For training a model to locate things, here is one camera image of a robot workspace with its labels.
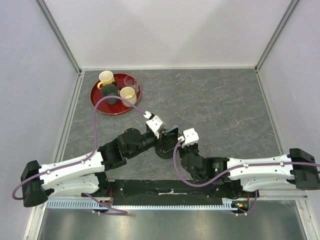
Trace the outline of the black phone stand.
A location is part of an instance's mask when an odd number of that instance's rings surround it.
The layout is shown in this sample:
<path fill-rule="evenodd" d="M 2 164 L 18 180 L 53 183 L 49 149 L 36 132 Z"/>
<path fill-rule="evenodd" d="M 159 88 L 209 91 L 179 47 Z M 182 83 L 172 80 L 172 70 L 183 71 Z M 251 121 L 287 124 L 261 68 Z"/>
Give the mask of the black phone stand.
<path fill-rule="evenodd" d="M 178 143 L 178 137 L 175 135 L 162 136 L 155 146 L 155 153 L 161 159 L 171 159 L 176 144 Z"/>

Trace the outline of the black smartphone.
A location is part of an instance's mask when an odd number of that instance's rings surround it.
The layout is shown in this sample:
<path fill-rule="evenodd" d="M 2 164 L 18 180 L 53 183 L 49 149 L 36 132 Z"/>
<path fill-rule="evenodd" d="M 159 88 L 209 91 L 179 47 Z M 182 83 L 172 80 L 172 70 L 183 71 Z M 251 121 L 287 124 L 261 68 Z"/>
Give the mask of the black smartphone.
<path fill-rule="evenodd" d="M 179 134 L 179 127 L 177 125 L 172 126 L 169 129 L 164 131 L 165 135 L 178 135 Z"/>

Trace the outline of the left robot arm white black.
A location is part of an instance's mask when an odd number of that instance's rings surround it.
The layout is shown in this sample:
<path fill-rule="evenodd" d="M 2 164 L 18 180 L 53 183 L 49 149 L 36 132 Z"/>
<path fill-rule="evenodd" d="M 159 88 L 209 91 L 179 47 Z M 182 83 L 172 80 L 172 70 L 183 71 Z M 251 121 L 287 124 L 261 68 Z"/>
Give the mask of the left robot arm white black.
<path fill-rule="evenodd" d="M 145 133 L 128 128 L 111 142 L 92 152 L 55 164 L 39 164 L 37 160 L 26 164 L 21 177 L 22 201 L 26 208 L 45 203 L 65 188 L 65 180 L 75 180 L 84 175 L 92 176 L 95 182 L 80 194 L 104 197 L 110 191 L 106 171 L 126 165 L 128 159 L 154 148 L 162 159 L 170 159 L 177 143 L 179 128 L 162 128 L 154 132 L 149 127 Z"/>

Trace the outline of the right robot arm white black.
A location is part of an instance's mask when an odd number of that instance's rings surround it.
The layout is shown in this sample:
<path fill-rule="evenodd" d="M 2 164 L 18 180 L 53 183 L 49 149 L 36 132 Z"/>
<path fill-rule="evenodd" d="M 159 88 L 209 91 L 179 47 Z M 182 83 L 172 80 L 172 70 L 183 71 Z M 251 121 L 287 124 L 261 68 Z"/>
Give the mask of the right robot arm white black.
<path fill-rule="evenodd" d="M 319 164 L 300 148 L 269 158 L 240 159 L 203 157 L 198 145 L 178 148 L 182 168 L 191 176 L 186 184 L 195 188 L 211 185 L 221 198 L 237 199 L 260 189 L 288 188 L 302 191 L 320 188 Z"/>

